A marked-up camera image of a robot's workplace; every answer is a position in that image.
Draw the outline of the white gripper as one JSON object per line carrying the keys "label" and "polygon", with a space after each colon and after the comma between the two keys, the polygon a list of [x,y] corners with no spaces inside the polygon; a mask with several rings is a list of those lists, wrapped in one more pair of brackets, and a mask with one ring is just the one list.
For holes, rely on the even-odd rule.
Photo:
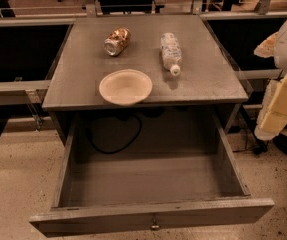
{"label": "white gripper", "polygon": [[[274,44],[278,33],[275,32],[259,44],[254,54],[261,58],[274,56]],[[271,140],[278,136],[287,125],[287,75],[277,83],[277,88],[266,114],[259,114],[254,130],[255,136],[260,140]]]}

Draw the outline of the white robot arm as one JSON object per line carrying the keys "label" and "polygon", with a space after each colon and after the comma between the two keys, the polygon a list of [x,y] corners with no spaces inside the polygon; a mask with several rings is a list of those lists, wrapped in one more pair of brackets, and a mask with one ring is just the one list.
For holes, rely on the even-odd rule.
{"label": "white robot arm", "polygon": [[260,140],[271,140],[287,125],[287,20],[255,48],[254,54],[262,58],[273,57],[275,66],[285,73],[281,80],[271,80],[267,85],[256,121],[255,136]]}

